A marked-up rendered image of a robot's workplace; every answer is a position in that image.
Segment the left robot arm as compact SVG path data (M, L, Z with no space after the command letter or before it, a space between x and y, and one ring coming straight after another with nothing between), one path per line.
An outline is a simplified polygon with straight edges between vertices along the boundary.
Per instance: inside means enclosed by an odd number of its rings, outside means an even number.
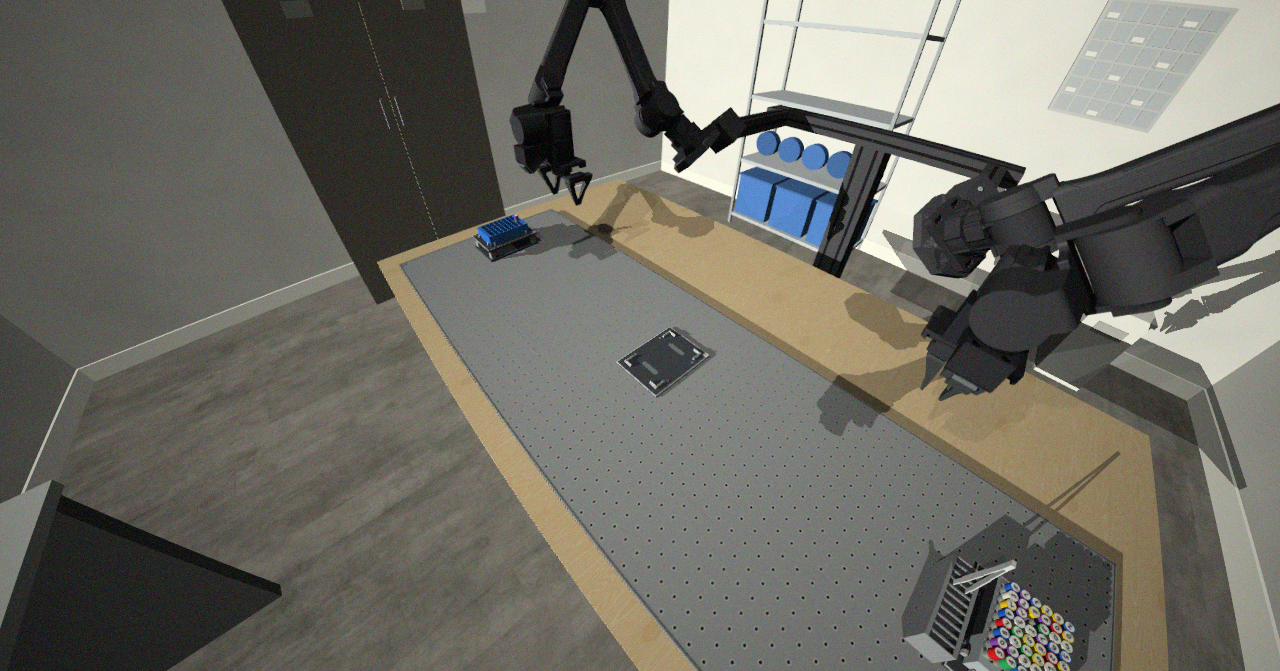
M1075 330L1083 314L1164 309L1276 230L1280 102L1102 173L1060 183L1050 173L977 206L955 196L925 220L956 273L989 250L1000 256L942 334L956 350L940 376L965 396L992 393L1018 351Z

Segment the blue tube carrier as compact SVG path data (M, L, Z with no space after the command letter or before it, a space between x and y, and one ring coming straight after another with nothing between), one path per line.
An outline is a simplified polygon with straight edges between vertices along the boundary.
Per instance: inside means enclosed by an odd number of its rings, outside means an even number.
M529 232L529 224L520 219L520 216L518 223L515 223L515 215L502 216L500 220L494 223L488 223L484 228L483 225L477 225L479 236L481 236L483 241L486 241L490 246L494 246L494 242L499 245L504 241L525 234L526 230Z

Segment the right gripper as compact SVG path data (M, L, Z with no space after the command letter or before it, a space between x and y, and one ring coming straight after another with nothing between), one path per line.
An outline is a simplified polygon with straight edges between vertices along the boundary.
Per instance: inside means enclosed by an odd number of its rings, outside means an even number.
M579 159L579 158L573 159L573 134L570 134L570 137L563 137L563 141L568 141L568 146L570 146L570 163L566 163L563 165L556 166L556 165L550 164L550 163L544 161L543 165L540 165L538 168L538 173L541 175L543 181L548 184L548 187L549 187L549 190L550 190L552 193L558 193L559 184L561 184L561 178L563 178L564 179L564 184L567 184L567 188L568 188L568 191L571 193L573 204L577 206L577 205L580 205L582 202L582 197L584 197L585 191L588 190L588 184L593 179L593 173L573 173L573 174L570 174L570 173L572 173L572 168L576 168L576 166L579 166L579 168L586 168L586 160ZM549 164L550 164L550 166L549 166ZM549 181L549 178L547 175L547 173L550 173L550 170L552 170L552 174L556 175L556 187L553 187L553 184L550 184L550 181ZM577 193L575 191L575 184L579 183L579 182L582 182L582 184L581 184L581 191L580 191L579 198L577 198Z

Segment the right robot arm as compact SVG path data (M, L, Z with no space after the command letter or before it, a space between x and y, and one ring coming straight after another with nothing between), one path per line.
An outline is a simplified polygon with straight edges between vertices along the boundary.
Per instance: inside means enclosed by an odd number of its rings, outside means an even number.
M571 111L564 105L559 106L564 96L561 87L588 6L599 6L618 47L634 90L637 132L652 138L669 131L664 134L676 151L675 163L698 150L714 128L709 124L698 129L695 120L691 123L682 115L684 110L666 82L654 77L625 0L566 0L529 92L529 102L515 108L509 118L517 141L513 146L518 166L532 174L544 161L556 166L570 163L570 146L563 137L572 134ZM548 141L548 134L561 141Z

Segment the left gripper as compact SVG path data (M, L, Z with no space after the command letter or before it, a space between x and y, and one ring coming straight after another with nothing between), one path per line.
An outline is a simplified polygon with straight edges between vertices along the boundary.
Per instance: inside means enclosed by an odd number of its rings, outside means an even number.
M954 350L956 350L956 346L954 346L948 341L942 339L945 328L947 327L948 321L954 318L955 314L956 312L954 310L940 305L934 310L934 314L932 314L931 320L925 325L924 330L922 332L923 338L929 337L932 339L929 346L927 347L928 352L925 355L925 378L922 382L920 387L922 391L931 383L934 375L940 373L940 369L945 365L945 362L948 361L950 356L954 353ZM1015 385L1021 378L1024 378L1028 353L1029 350L1021 352L1018 360L1018 368L1007 378L1011 385ZM961 394L961 392L954 389L954 387L947 385L945 391L941 393L940 401L947 400L948 397L956 394Z

